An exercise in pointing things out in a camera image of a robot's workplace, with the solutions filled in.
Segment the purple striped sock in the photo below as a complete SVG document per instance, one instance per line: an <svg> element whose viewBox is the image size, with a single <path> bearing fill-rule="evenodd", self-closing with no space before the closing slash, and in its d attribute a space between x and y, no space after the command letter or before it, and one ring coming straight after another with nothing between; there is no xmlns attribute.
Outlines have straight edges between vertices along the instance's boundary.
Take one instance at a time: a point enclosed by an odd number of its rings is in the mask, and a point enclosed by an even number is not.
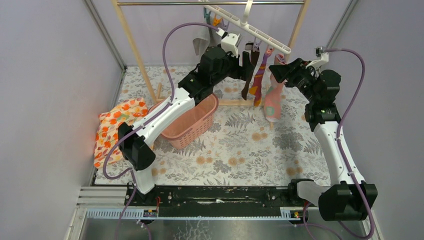
<svg viewBox="0 0 424 240"><path fill-rule="evenodd" d="M268 58L263 54L260 66L253 78L253 84L248 90L248 93L254 96L253 106L255 107L258 107L262 101L262 80L266 71Z"/></svg>

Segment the pink clothespin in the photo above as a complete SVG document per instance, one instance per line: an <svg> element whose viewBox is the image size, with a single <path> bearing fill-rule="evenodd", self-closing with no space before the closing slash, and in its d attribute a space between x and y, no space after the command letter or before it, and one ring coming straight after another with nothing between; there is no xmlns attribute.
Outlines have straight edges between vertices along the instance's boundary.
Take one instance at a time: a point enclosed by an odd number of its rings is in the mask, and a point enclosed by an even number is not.
<svg viewBox="0 0 424 240"><path fill-rule="evenodd" d="M273 54L273 52L274 52L274 48L273 48L273 47L268 46L268 47L266 48L266 50L265 50L264 56L265 56L266 58L269 58L269 57Z"/></svg>

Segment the white plastic clip hanger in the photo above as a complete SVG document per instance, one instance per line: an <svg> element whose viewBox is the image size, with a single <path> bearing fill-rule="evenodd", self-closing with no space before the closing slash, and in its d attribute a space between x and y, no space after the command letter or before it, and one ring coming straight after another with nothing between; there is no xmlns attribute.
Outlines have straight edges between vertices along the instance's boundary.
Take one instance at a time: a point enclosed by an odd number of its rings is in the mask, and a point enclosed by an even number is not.
<svg viewBox="0 0 424 240"><path fill-rule="evenodd" d="M261 40L263 43L266 43L270 47L274 48L275 50L289 55L292 52L292 49L283 44L282 42L276 40L275 38L271 37L270 35L264 33L263 31L259 30L257 27L251 25L248 23L249 16L251 14L251 8L254 4L253 0L247 0L244 2L241 1L223 1L222 3L219 3L218 1L209 1L209 0L198 0L195 2L196 4L201 4L204 7L206 7L211 12L217 14L218 16L224 18L231 24L237 26L241 30L244 30L245 32L249 33L253 37ZM220 7L220 5L242 5L244 6L244 12L242 17L238 17L236 14L231 13L224 8Z"/></svg>

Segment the pink plastic laundry basket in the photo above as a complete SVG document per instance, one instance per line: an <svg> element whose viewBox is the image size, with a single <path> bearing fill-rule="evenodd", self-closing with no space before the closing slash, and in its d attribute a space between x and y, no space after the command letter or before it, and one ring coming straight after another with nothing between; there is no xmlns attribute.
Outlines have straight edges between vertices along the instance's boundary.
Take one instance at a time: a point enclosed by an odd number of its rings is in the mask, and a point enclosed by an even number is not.
<svg viewBox="0 0 424 240"><path fill-rule="evenodd" d="M187 147L213 125L218 105L218 97L215 94L209 95L197 106L178 117L160 136L178 150Z"/></svg>

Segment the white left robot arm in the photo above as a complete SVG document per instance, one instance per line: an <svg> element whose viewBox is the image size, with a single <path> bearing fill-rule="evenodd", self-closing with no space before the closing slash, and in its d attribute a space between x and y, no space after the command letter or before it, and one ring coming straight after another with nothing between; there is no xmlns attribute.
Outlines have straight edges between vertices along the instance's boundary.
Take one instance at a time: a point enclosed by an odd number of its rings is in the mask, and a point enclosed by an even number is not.
<svg viewBox="0 0 424 240"><path fill-rule="evenodd" d="M255 66L250 53L233 55L221 46L208 47L196 67L185 76L173 94L133 125L118 127L117 146L133 169L136 199L144 206L155 200L155 181L151 173L156 155L151 149L158 136L180 116L213 94L225 78L247 81Z"/></svg>

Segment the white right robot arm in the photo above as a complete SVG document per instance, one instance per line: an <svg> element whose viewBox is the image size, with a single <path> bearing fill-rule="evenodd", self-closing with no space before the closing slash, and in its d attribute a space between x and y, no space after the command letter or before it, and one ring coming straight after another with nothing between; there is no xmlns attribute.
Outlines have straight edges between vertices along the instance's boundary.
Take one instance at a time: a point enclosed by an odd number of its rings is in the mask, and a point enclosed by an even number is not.
<svg viewBox="0 0 424 240"><path fill-rule="evenodd" d="M304 201L312 203L325 221L365 220L378 190L374 184L366 183L344 141L342 119L335 104L341 76L333 70L316 74L300 58L286 65L271 65L269 70L278 83L297 88L308 100L304 116L320 144L330 175L329 186L311 179L293 179L287 201L293 206Z"/></svg>

